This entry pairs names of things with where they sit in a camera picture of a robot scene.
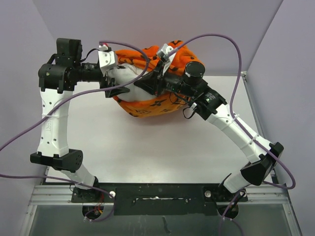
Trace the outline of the white pillow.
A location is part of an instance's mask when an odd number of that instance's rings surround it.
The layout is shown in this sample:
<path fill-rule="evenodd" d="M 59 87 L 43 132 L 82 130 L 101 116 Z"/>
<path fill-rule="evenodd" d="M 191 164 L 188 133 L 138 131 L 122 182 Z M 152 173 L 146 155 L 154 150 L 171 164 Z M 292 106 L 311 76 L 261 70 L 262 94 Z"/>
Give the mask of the white pillow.
<path fill-rule="evenodd" d="M 142 73 L 143 69 L 138 68 L 134 65 L 123 63 L 118 67 L 110 70 L 108 76 L 115 79 L 116 84 L 126 84 L 131 80 L 135 79 L 138 75 Z M 129 92 L 119 94 L 118 97 L 126 102 L 136 102 L 136 101 L 147 101 L 156 98 L 144 91 L 143 89 L 135 86 L 134 84 L 129 84 L 126 86 Z"/>

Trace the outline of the orange patterned pillowcase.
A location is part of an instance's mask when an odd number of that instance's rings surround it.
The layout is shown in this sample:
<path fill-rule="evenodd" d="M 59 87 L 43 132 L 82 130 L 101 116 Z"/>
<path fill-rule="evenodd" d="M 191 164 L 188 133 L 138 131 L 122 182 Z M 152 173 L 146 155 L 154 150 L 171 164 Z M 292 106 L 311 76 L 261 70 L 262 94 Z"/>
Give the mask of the orange patterned pillowcase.
<path fill-rule="evenodd" d="M 197 87 L 205 87 L 203 75 L 205 66 L 199 58 L 181 40 L 173 40 L 167 43 L 176 50 L 176 55 L 167 72 L 182 77 L 182 83 L 178 91 L 164 91 L 161 95 L 154 95 L 156 98 L 147 101 L 126 102 L 118 96 L 113 99 L 129 115 L 136 118 L 148 118 L 169 114 L 181 109 L 198 94 Z M 151 71 L 163 75 L 162 61 L 157 56 L 159 46 L 153 45 L 140 53 L 134 50 L 118 50 L 119 65 L 128 63 L 143 69 L 145 75 Z"/>

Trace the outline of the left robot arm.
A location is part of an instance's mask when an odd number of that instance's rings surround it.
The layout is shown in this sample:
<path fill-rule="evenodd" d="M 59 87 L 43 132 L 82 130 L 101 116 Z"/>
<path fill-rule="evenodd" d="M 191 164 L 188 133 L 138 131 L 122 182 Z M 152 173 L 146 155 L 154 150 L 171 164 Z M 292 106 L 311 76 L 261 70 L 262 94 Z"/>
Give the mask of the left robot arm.
<path fill-rule="evenodd" d="M 89 202 L 100 197 L 98 179 L 83 165 L 83 152 L 70 149 L 67 142 L 69 98 L 78 82 L 98 82 L 99 87 L 116 86 L 108 76 L 118 61 L 111 47 L 100 43 L 97 63 L 86 63 L 78 39 L 58 38 L 57 52 L 38 71 L 42 99 L 41 139 L 30 156 L 35 164 L 50 166 L 74 181 L 75 189 Z"/>

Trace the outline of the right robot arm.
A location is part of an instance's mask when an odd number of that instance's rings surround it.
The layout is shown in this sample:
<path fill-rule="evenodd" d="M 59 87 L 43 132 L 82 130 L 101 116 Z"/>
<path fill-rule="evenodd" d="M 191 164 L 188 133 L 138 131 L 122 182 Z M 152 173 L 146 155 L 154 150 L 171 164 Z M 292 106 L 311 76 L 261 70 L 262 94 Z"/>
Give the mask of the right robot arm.
<path fill-rule="evenodd" d="M 216 126 L 243 152 L 248 163 L 239 172 L 228 175 L 219 189 L 220 197 L 231 201 L 240 189 L 263 183 L 284 147 L 261 137 L 241 120 L 226 100 L 208 86 L 204 73 L 204 65 L 197 61 L 187 63 L 180 76 L 157 65 L 134 84 L 151 95 L 159 96 L 168 91 L 176 97 L 182 96 L 194 113 Z"/>

